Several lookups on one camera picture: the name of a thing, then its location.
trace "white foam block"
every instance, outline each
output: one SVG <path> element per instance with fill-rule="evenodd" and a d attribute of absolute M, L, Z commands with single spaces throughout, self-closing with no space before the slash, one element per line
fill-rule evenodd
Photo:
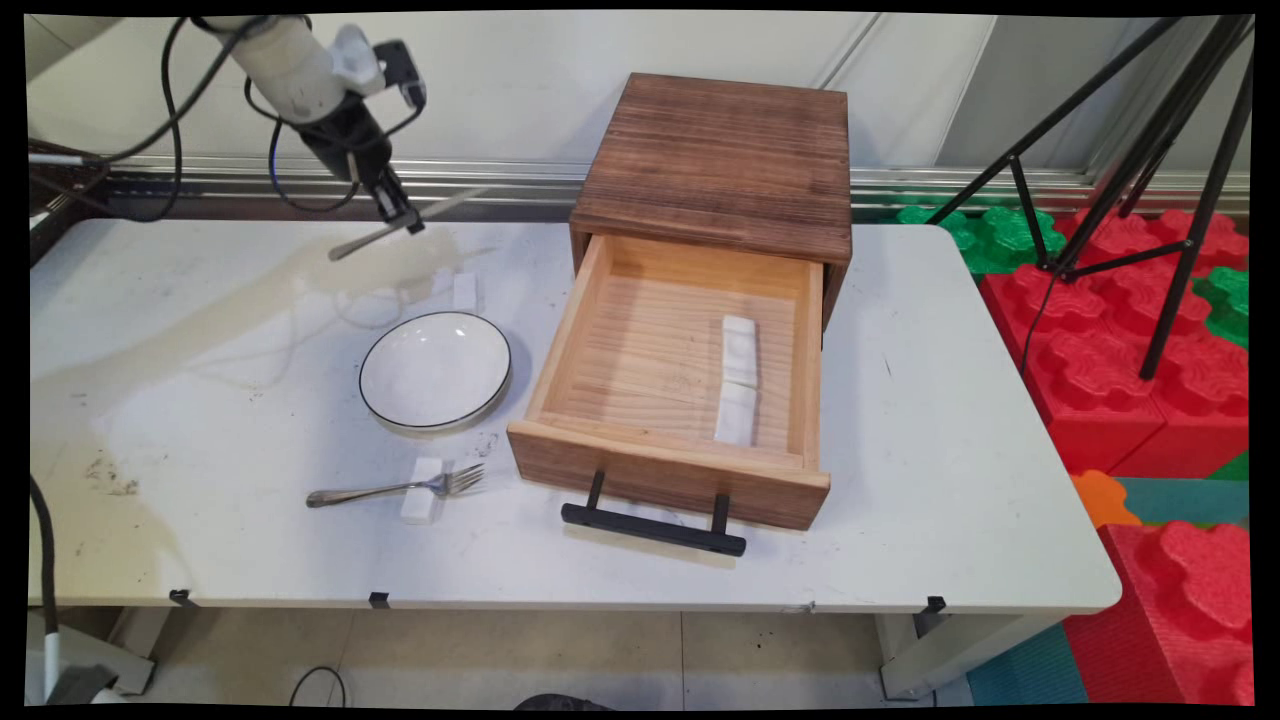
<path fill-rule="evenodd" d="M 444 470 L 444 461 L 439 457 L 419 457 L 413 465 L 413 477 L 408 482 L 417 483 L 430 480 Z M 401 520 L 410 525 L 425 525 L 431 521 L 431 512 L 439 498 L 426 488 L 408 488 L 404 493 L 404 503 L 401 505 Z"/>
<path fill-rule="evenodd" d="M 479 311 L 479 299 L 476 297 L 476 274 L 457 273 L 453 275 L 453 309 L 463 313 Z"/>
<path fill-rule="evenodd" d="M 758 388 L 755 370 L 755 320 L 724 315 L 724 351 L 721 379 L 742 387 Z"/>
<path fill-rule="evenodd" d="M 721 405 L 716 415 L 716 441 L 751 447 L 755 433 L 755 396 L 749 387 L 722 382 Z"/>

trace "black tripod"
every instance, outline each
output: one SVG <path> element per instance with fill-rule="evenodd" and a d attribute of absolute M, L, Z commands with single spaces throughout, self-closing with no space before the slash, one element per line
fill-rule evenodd
<path fill-rule="evenodd" d="M 1169 333 L 1174 327 L 1174 319 L 1178 315 L 1178 307 L 1181 305 L 1183 295 L 1187 291 L 1187 283 L 1190 281 L 1192 270 L 1196 266 L 1196 259 L 1199 256 L 1201 246 L 1204 243 L 1204 233 L 1208 231 L 1208 223 L 1213 214 L 1213 208 L 1217 205 L 1217 199 L 1222 192 L 1222 184 L 1226 182 L 1226 174 L 1231 165 L 1231 159 L 1235 158 L 1235 151 L 1240 145 L 1240 137 L 1244 135 L 1244 126 L 1253 109 L 1252 55 L 1249 56 L 1248 68 L 1244 70 L 1244 79 L 1240 82 L 1240 91 L 1231 108 L 1231 115 L 1226 122 L 1226 129 L 1222 133 L 1222 140 L 1217 146 L 1217 154 L 1213 156 L 1213 164 L 1210 167 L 1208 178 L 1204 181 L 1204 191 L 1196 208 L 1196 215 L 1192 219 L 1190 231 L 1188 232 L 1187 238 L 1181 242 L 1170 242 L 1160 247 L 1134 252 L 1133 255 L 1126 255 L 1124 258 L 1117 258 L 1115 260 L 1084 268 L 1076 268 L 1075 261 L 1080 256 L 1080 251 L 1084 250 L 1084 246 L 1089 242 L 1089 237 L 1092 237 L 1093 232 L 1102 223 L 1103 218 L 1106 218 L 1111 208 L 1115 206 L 1116 201 L 1120 200 L 1120 195 L 1130 182 L 1134 183 L 1133 190 L 1129 191 L 1128 197 L 1121 204 L 1119 214 L 1120 217 L 1126 217 L 1133 211 L 1134 206 L 1138 204 L 1138 199 L 1142 196 L 1142 192 L 1147 188 L 1151 178 L 1155 177 L 1156 169 L 1160 168 L 1160 164 L 1169 152 L 1169 149 L 1178 138 L 1178 133 L 1181 132 L 1183 127 L 1187 124 L 1187 120 L 1196 110 L 1196 106 L 1204 96 L 1204 92 L 1213 82 L 1213 78 L 1217 77 L 1219 70 L 1222 69 L 1228 58 L 1231 56 L 1236 47 L 1239 47 L 1244 38 L 1253 31 L 1253 24 L 1249 22 L 1249 18 L 1251 15 L 1221 15 L 1217 19 L 1208 36 L 1204 37 L 1203 42 L 1201 42 L 1196 55 L 1187 64 L 1187 68 L 1183 69 L 1181 74 L 1174 82 L 1174 86 L 1169 90 L 1169 94 L 1165 95 L 1160 106 L 1156 108 L 1151 119 L 1147 120 L 1147 124 L 1143 127 L 1137 140 L 1134 140 L 1133 146 L 1129 147 L 1129 151 L 1116 165 L 1115 173 L 1098 191 L 1096 202 L 1092 208 L 1089 208 L 1089 211 L 1080 223 L 1080 227 L 1076 228 L 1075 234 L 1071 236 L 1071 240 L 1066 243 L 1057 258 L 1051 259 L 1048 252 L 1044 250 L 1044 240 L 1041 236 L 1039 223 L 1036 220 L 1032 195 L 1027 187 L 1027 178 L 1023 176 L 1023 167 L 1019 156 L 1034 145 L 1036 141 L 1039 140 L 1046 132 L 1052 129 L 1053 126 L 1061 122 L 1062 118 L 1070 114 L 1071 110 L 1084 102 L 1084 100 L 1093 95 L 1094 91 L 1102 87 L 1102 85 L 1128 65 L 1134 58 L 1140 55 L 1143 50 L 1151 46 L 1152 42 L 1178 23 L 1180 18 L 1161 18 L 1151 26 L 1147 32 L 1134 40 L 1133 44 L 1125 47 L 1123 53 L 1116 55 L 1115 59 L 1089 78 L 1089 81 L 1068 97 L 1066 101 L 1059 105 L 1052 113 L 1048 114 L 1048 117 L 1032 128 L 1027 136 L 1015 142 L 1014 146 L 1005 151 L 998 160 L 992 163 L 991 167 L 974 178 L 974 181 L 961 190 L 959 195 L 940 208 L 938 211 L 929 218 L 929 224 L 941 223 L 943 218 L 960 208 L 965 200 L 972 197 L 974 192 L 987 184 L 991 178 L 996 177 L 996 174 L 1007 165 L 1012 172 L 1014 183 L 1018 186 L 1018 197 L 1023 205 L 1023 210 L 1027 213 L 1027 222 L 1030 225 L 1032 241 L 1036 243 L 1037 266 L 1044 272 L 1052 273 L 1048 290 L 1044 292 L 1044 301 L 1041 305 L 1041 311 L 1043 311 L 1044 305 L 1048 304 L 1050 293 L 1053 291 L 1053 283 L 1059 278 L 1064 282 L 1073 282 L 1082 275 L 1120 268 L 1123 265 L 1160 258 L 1162 255 L 1180 252 L 1181 255 L 1178 260 L 1178 269 L 1174 272 L 1174 281 L 1169 287 L 1169 293 L 1165 296 L 1165 305 L 1161 309 L 1160 319 L 1156 323 L 1156 332 L 1151 338 L 1151 345 L 1147 347 L 1147 356 L 1142 363 L 1142 369 L 1139 370 L 1140 378 L 1147 380 L 1152 379 L 1156 375 L 1156 368 L 1160 365 L 1160 357 L 1165 351 L 1165 342 L 1169 340 Z M 1032 323 L 1032 328 L 1027 333 L 1027 342 L 1024 343 L 1023 350 L 1021 370 L 1024 372 L 1027 369 L 1027 348 L 1030 347 L 1030 334 L 1034 329 L 1036 325 Z"/>

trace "open drawer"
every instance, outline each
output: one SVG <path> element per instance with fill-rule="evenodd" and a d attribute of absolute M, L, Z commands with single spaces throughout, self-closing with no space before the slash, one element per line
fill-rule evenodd
<path fill-rule="evenodd" d="M 507 428 L 520 474 L 585 491 L 604 473 L 604 495 L 703 512 L 721 496 L 730 516 L 808 529 L 831 487 L 822 275 L 808 260 L 591 237 L 529 411 Z M 714 439 L 727 314 L 756 324 L 751 447 Z"/>

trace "fork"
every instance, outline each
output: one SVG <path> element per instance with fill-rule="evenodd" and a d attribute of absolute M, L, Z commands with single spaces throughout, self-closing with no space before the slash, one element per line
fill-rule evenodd
<path fill-rule="evenodd" d="M 412 483 L 401 483 L 398 486 L 385 486 L 369 489 L 316 491 L 307 496 L 307 507 L 326 507 L 329 505 L 338 505 L 340 502 L 362 500 L 365 497 L 374 497 L 408 488 L 426 488 L 438 497 L 444 497 L 447 495 L 458 495 L 465 489 L 475 488 L 476 483 L 479 483 L 481 478 L 484 478 L 484 462 L 477 462 L 470 468 L 456 470 L 453 473 L 440 473 L 428 480 L 416 480 Z"/>

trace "drawer handle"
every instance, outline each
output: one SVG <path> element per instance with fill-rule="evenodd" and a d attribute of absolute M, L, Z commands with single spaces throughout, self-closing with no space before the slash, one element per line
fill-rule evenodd
<path fill-rule="evenodd" d="M 699 530 L 686 528 L 675 523 L 662 523 L 648 518 L 636 518 L 621 512 L 599 510 L 595 505 L 600 500 L 600 488 L 604 487 L 604 470 L 596 470 L 591 480 L 591 495 L 586 498 L 586 506 L 566 502 L 561 506 L 561 519 L 572 525 L 598 528 L 611 533 L 649 538 L 672 544 L 682 544 L 695 550 L 707 550 L 719 555 L 741 557 L 746 551 L 746 538 L 724 533 L 724 524 L 728 520 L 728 496 L 716 496 L 716 511 L 712 515 L 712 529 Z"/>

